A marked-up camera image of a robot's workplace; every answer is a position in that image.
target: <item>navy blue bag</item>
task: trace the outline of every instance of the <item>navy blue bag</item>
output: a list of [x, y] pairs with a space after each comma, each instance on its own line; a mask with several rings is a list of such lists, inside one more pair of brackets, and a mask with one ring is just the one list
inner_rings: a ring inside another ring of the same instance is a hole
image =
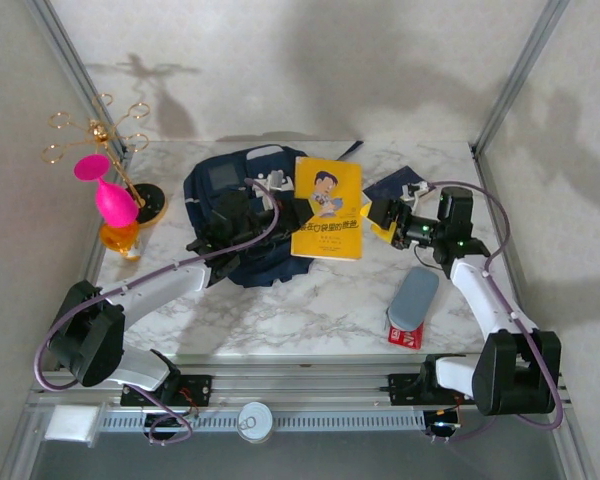
[[[198, 238], [211, 221], [211, 212], [220, 197], [229, 191], [244, 188], [244, 179], [264, 180], [273, 170], [282, 170], [286, 184], [292, 187], [295, 178], [296, 157], [306, 153], [279, 145], [241, 150], [208, 158], [197, 164], [184, 181], [185, 205], [189, 220]], [[264, 210], [257, 189], [247, 188], [250, 208]], [[278, 192], [281, 198], [293, 198], [292, 189]], [[269, 245], [265, 250], [251, 248], [240, 252], [240, 265], [229, 274], [229, 279], [243, 287], [270, 287], [273, 282], [286, 282], [294, 275], [307, 273], [311, 258], [291, 256], [291, 240]]]

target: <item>black round base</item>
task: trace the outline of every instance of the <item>black round base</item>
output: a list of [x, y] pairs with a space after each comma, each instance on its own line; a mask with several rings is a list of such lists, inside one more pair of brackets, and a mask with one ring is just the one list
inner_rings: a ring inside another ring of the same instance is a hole
[[151, 183], [136, 183], [133, 186], [144, 200], [144, 205], [140, 207], [136, 219], [138, 224], [140, 227], [148, 227], [157, 223], [167, 210], [167, 197], [164, 192], [160, 187]]

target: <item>white wall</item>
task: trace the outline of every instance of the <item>white wall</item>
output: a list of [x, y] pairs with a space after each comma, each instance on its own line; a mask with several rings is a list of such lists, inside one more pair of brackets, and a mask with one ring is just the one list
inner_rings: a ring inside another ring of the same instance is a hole
[[600, 0], [574, 0], [488, 151], [528, 313], [556, 328], [600, 478]]
[[0, 1], [0, 467], [33, 379], [32, 359], [77, 280], [93, 190], [39, 157], [77, 140], [46, 124], [83, 109], [22, 0]]
[[155, 139], [469, 141], [545, 0], [52, 3]]

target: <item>book cover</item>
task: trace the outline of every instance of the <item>book cover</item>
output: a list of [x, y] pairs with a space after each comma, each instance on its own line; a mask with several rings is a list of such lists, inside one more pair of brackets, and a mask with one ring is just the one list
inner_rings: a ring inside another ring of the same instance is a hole
[[362, 258], [362, 168], [355, 163], [298, 157], [296, 198], [308, 199], [313, 217], [291, 236], [300, 257]]

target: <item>red box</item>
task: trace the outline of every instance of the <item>red box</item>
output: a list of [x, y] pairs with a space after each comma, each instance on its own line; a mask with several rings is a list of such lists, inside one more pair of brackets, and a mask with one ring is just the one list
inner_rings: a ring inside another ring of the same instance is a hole
[[411, 348], [413, 350], [420, 350], [420, 347], [422, 347], [423, 330], [424, 323], [422, 323], [413, 332], [405, 332], [404, 330], [400, 330], [393, 325], [389, 325], [389, 343]]

